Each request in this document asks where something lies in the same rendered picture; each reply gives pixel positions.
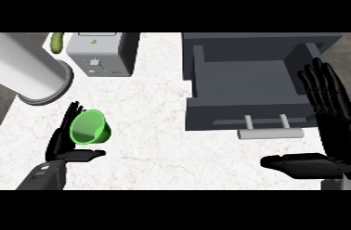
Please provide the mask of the dark grey open drawer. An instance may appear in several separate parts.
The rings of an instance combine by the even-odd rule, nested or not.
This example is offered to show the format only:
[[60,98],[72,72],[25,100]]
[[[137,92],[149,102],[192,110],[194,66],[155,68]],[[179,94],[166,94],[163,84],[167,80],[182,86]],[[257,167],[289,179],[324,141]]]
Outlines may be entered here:
[[280,128],[286,115],[293,128],[317,125],[297,71],[315,56],[296,45],[283,59],[209,61],[201,45],[194,47],[192,89],[186,99],[188,131]]

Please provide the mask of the white cylinder with grey rim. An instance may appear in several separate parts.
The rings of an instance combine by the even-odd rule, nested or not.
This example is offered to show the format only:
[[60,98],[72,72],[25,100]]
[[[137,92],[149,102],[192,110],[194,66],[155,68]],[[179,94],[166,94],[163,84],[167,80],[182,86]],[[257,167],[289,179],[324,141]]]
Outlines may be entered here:
[[74,73],[26,33],[0,32],[0,84],[31,106],[52,103],[65,94]]

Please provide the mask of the green cucumber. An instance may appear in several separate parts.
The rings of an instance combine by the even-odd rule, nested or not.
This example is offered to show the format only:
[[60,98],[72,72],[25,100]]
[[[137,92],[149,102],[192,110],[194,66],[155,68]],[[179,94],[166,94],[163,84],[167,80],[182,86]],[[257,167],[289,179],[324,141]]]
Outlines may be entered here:
[[63,49],[63,33],[55,32],[50,37],[50,51],[53,54],[59,54]]

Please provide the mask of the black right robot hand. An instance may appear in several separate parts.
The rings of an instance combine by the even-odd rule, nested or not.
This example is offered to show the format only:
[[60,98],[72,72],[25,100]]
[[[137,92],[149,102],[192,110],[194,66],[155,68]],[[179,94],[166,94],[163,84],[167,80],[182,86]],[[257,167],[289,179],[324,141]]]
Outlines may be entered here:
[[294,179],[351,179],[351,100],[331,66],[315,57],[297,71],[315,111],[321,153],[266,156],[260,166]]

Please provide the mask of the grey box appliance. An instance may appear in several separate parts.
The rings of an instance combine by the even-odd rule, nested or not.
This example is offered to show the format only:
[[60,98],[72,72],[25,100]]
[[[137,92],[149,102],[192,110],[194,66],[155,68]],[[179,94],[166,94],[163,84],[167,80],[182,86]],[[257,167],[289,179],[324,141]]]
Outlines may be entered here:
[[137,32],[75,32],[65,52],[89,77],[130,77],[137,49]]

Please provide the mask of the green cup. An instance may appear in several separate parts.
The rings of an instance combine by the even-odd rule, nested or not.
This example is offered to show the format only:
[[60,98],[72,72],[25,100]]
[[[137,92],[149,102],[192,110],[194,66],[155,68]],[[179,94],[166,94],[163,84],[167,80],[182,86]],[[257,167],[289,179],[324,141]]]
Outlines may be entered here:
[[103,114],[96,109],[86,110],[69,126],[69,138],[77,145],[103,143],[111,136],[111,128]]

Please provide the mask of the dark grey cabinet body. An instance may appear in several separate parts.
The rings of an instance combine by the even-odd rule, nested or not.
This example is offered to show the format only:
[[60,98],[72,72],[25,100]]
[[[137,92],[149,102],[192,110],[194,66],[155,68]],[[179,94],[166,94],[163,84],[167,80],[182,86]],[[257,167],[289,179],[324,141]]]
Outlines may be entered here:
[[342,38],[339,32],[183,32],[182,77],[192,79],[194,46],[216,61],[283,60],[299,44],[314,44],[323,53]]

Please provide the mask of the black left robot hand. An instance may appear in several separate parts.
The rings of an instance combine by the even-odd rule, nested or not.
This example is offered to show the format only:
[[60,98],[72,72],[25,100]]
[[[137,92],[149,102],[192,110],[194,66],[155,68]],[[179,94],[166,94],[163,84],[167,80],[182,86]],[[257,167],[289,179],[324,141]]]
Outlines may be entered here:
[[69,137],[69,125],[83,113],[83,106],[75,101],[69,104],[62,124],[55,130],[46,147],[46,161],[63,160],[65,162],[89,162],[105,155],[103,150],[77,149]]

